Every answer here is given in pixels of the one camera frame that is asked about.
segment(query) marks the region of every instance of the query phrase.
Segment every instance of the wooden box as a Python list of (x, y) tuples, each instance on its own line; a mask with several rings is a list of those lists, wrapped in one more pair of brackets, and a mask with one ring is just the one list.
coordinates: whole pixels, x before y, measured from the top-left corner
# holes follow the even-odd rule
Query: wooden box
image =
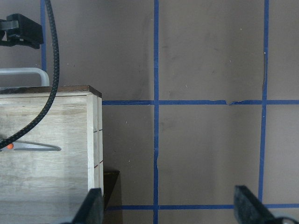
[[(41, 111), (50, 87), (0, 89), (0, 138)], [(63, 86), (45, 118), (20, 142), (61, 151), (0, 152), (0, 223), (52, 223), (72, 217), (90, 188), (103, 191), (101, 93)]]

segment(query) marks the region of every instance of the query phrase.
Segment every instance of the plywood edge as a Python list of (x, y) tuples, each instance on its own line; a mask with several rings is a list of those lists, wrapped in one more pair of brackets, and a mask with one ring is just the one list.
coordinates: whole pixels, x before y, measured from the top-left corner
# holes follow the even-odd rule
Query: plywood edge
[[(49, 95), (51, 89), (51, 86), (0, 88), (0, 98), (45, 97)], [(90, 85), (59, 86), (57, 90), (57, 96), (82, 96), (88, 94), (102, 97), (102, 93)]]

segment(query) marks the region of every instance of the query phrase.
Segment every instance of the black clamp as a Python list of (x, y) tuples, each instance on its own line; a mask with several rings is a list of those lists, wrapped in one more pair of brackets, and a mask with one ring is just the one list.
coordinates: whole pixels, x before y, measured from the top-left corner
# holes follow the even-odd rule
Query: black clamp
[(40, 44), (43, 44), (43, 29), (40, 24), (22, 14), (12, 14), (6, 20), (0, 20), (0, 45), (25, 45), (39, 49)]

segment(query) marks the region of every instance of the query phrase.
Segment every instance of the blue tape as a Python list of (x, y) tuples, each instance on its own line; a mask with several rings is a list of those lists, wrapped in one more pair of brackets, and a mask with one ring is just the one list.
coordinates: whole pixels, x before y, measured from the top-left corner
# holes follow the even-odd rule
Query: blue tape
[(160, 205), (160, 210), (192, 210), (192, 209), (234, 209), (232, 204), (206, 204), (206, 205)]
[[(265, 204), (268, 209), (296, 209), (298, 203), (291, 204)], [(153, 210), (152, 205), (122, 205), (108, 207), (107, 210)], [(234, 209), (232, 204), (195, 204), (195, 205), (160, 205), (158, 210), (228, 210)]]
[(154, 218), (158, 224), (158, 186), (159, 173), (157, 160), (159, 156), (159, 0), (154, 1)]
[(226, 105), (225, 100), (160, 100), (160, 105)]
[(43, 44), (41, 47), (42, 51), (42, 70), (47, 71), (47, 54), (46, 54), (46, 12), (45, 12), (45, 1), (41, 0), (41, 25), (43, 29)]
[[(225, 100), (159, 100), (159, 105), (262, 105), (262, 100), (252, 99), (234, 101), (227, 104)], [(155, 105), (154, 100), (104, 100), (103, 105)], [(267, 105), (299, 105), (297, 99), (270, 99)]]
[(295, 99), (272, 99), (272, 100), (267, 100), (268, 105), (299, 105), (299, 100)]
[(263, 176), (265, 163), (265, 139), (266, 139), (266, 117), (267, 117), (267, 84), (268, 84), (268, 42), (269, 42), (269, 0), (264, 2), (264, 83), (262, 97), (262, 123), (261, 123), (261, 147), (260, 165), (258, 177), (258, 199), (263, 201)]
[(261, 100), (243, 100), (243, 101), (234, 101), (229, 105), (261, 105)]
[(153, 100), (104, 100), (102, 105), (154, 105)]
[(111, 206), (107, 207), (107, 211), (115, 210), (153, 210), (154, 206), (152, 205), (122, 205), (122, 206)]
[(299, 208), (299, 204), (266, 204), (268, 209), (295, 209)]

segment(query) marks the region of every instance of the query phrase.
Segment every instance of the wooden crate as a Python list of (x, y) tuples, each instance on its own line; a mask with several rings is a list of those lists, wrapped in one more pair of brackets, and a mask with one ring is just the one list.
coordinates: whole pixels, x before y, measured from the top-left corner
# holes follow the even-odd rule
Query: wooden crate
[[(0, 89), (0, 137), (41, 111), (49, 87)], [(90, 188), (103, 190), (101, 93), (60, 87), (45, 118), (19, 141), (61, 151), (0, 152), (0, 223), (51, 223), (75, 215)]]

